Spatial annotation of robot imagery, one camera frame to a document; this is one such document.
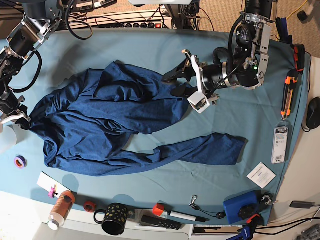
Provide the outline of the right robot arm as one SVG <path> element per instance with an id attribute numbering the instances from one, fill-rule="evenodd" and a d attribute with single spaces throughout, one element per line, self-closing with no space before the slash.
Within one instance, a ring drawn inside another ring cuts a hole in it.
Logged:
<path id="1" fill-rule="evenodd" d="M 28 108 L 23 105 L 24 96 L 16 97 L 28 91 L 37 81 L 43 60 L 38 49 L 58 29 L 64 16 L 63 3 L 60 0 L 21 0 L 23 18 L 19 25 L 7 37 L 8 45 L 0 52 L 0 124 L 8 122 L 27 127 L 31 122 Z M 38 67 L 30 84 L 14 89 L 9 86 L 14 76 L 33 57 L 38 58 Z"/>

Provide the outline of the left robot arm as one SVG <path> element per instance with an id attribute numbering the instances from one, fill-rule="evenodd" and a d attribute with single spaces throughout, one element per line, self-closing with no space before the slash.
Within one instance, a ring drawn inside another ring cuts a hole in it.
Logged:
<path id="1" fill-rule="evenodd" d="M 171 95 L 186 98 L 201 114 L 216 105 L 219 89 L 254 90 L 262 86 L 269 62 L 269 23 L 276 19 L 277 3 L 276 0 L 247 0 L 244 11 L 230 30 L 228 46 L 213 51 L 212 64 L 200 62 L 197 55 L 184 49 L 185 60 L 161 79 L 166 84 L 186 79 L 186 83 L 170 92 Z M 195 87 L 188 85 L 193 77 L 196 78 Z"/>

